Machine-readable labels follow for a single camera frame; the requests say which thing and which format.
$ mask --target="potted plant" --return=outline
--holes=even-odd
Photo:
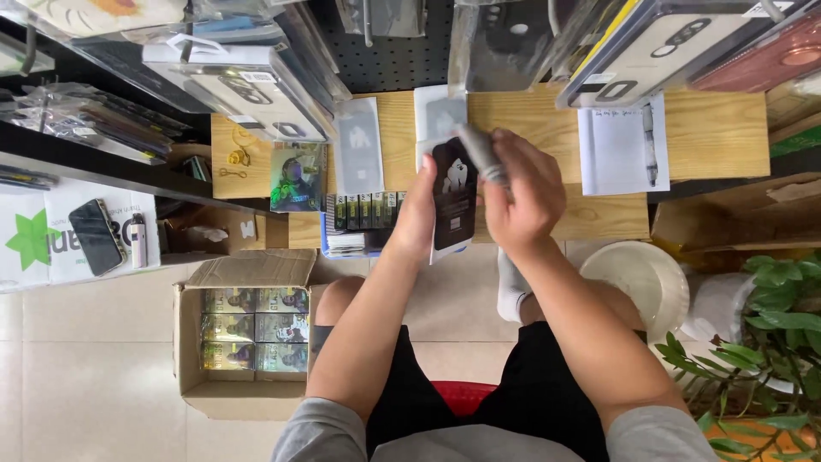
[[[670,333],[655,347],[681,369],[676,381],[689,377],[687,404],[702,431],[720,431],[709,438],[719,457],[821,462],[819,254],[800,261],[753,256],[744,269],[755,287],[741,311],[741,341],[712,340],[710,353],[723,363],[688,357]]]

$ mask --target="tile floor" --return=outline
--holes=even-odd
[[[606,243],[564,245],[579,265]],[[494,310],[496,256],[474,245],[420,275],[406,323],[432,380],[498,382],[516,327]],[[320,258],[311,282],[374,263]],[[171,284],[196,267],[0,295],[0,461],[268,460],[283,423],[210,420],[179,396]]]

